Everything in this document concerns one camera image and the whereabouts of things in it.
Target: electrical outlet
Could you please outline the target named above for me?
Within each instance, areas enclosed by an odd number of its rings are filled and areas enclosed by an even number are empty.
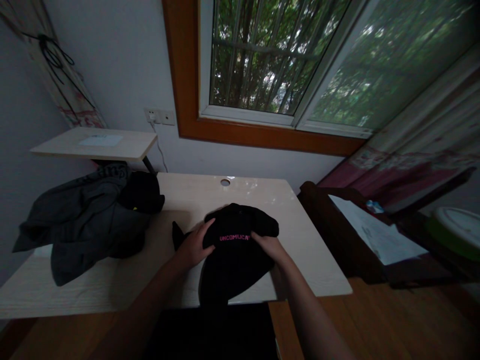
[[[163,125],[175,125],[175,112],[171,110],[160,110],[160,121]]]
[[[160,110],[152,107],[146,107],[143,109],[145,112],[146,121],[151,124],[161,124]]]

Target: plastic container lid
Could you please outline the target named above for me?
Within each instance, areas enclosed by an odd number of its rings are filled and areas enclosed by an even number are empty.
[[[438,207],[433,215],[455,236],[480,249],[480,215],[454,207]]]

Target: wooden window frame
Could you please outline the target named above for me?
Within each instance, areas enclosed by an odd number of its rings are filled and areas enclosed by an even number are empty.
[[[249,147],[347,157],[365,139],[199,117],[199,0],[162,0],[178,135]]]

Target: curtain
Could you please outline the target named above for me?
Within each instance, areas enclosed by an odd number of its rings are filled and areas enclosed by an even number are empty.
[[[25,42],[43,83],[71,128],[106,128],[102,116],[58,40],[42,0],[0,0],[0,15]]]
[[[355,188],[383,207],[480,161],[477,44],[318,184]]]

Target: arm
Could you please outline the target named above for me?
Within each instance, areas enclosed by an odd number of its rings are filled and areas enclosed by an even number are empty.
[[[280,270],[305,357],[355,359],[280,241],[276,237],[262,237],[255,232],[251,233],[251,237],[275,261]]]
[[[214,251],[213,245],[206,249],[202,246],[205,233],[214,221],[203,224],[183,241],[175,255],[158,270],[89,359],[130,360],[142,355],[169,290],[183,274]]]

